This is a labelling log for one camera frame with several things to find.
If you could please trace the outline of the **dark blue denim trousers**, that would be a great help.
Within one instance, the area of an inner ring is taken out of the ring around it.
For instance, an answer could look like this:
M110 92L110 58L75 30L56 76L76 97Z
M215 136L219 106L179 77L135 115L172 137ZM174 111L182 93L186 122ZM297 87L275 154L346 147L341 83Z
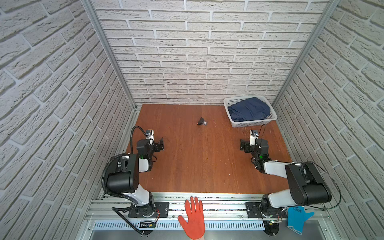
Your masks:
M234 122L264 120L270 115L271 108L260 99L253 97L228 107Z

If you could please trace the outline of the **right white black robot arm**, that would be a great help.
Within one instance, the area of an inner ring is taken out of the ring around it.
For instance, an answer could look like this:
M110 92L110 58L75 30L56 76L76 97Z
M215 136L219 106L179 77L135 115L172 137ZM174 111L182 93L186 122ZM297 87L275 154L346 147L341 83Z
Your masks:
M248 203L249 217L254 210L271 218L286 207L328 203L332 193L314 163L284 163L269 158L268 142L255 139L241 140L240 150L252 155L251 163L262 174L287 179L289 188L263 195L259 203Z

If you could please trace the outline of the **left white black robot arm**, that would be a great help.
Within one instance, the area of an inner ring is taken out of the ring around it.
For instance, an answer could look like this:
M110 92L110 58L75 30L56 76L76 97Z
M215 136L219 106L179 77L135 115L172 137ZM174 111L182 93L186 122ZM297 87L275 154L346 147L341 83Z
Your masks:
M104 193L132 202L134 210L145 218L158 216L153 195L139 184L139 173L150 172L157 160L155 152L164 150L164 140L139 140L136 154L119 154L107 162L102 173Z

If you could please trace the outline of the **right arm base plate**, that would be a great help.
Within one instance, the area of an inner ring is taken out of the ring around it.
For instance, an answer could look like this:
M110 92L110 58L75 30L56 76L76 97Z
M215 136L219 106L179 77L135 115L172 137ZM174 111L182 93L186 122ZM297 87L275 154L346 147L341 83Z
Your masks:
M246 211L248 218L281 219L287 218L285 208L273 208L261 202L247 202Z

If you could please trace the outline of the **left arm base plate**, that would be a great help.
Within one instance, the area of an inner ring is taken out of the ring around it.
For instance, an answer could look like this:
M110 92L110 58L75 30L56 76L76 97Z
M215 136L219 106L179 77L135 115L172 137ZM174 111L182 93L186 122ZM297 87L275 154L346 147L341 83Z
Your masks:
M129 211L129 218L167 218L169 202L154 202L145 206L136 207Z

